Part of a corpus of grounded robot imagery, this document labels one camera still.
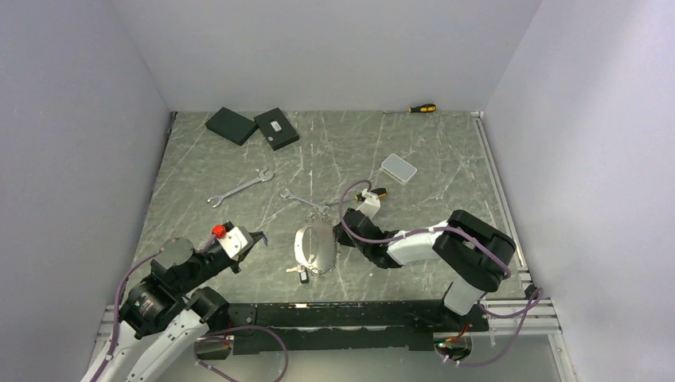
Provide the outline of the metal arc keyring plate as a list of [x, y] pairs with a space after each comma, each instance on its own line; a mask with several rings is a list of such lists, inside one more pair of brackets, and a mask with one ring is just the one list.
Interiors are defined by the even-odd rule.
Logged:
[[297, 265], [287, 272], [323, 275], [332, 270], [337, 258], [333, 226], [326, 218], [311, 213], [306, 224], [295, 233], [293, 249]]

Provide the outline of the black key fob with keys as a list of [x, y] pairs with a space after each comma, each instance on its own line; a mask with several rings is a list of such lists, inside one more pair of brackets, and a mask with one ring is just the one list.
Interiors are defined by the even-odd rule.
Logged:
[[295, 273], [299, 277], [299, 282], [301, 284], [307, 284], [310, 281], [309, 271], [302, 264], [298, 264], [295, 267], [287, 268], [286, 273]]

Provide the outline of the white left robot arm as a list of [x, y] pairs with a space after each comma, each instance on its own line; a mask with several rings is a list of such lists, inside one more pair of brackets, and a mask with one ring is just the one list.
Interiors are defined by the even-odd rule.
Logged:
[[160, 254], [180, 255], [185, 262], [162, 266], [147, 258], [149, 274], [127, 289], [124, 278], [116, 292], [113, 326], [89, 369], [85, 381], [154, 381], [197, 339], [213, 340], [248, 322], [232, 314], [229, 302], [205, 282], [240, 265], [264, 232], [248, 232], [230, 223], [218, 226], [202, 250], [190, 240], [172, 238]]

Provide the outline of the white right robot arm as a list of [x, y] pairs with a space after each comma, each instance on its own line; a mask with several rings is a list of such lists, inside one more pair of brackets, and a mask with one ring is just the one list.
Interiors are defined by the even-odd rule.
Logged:
[[438, 311], [448, 330], [466, 324], [474, 304], [510, 277], [509, 262], [517, 249], [511, 237], [461, 209], [446, 221], [409, 232], [383, 231], [363, 212], [349, 208], [333, 234], [340, 245], [358, 249], [382, 269], [443, 260], [457, 274]]

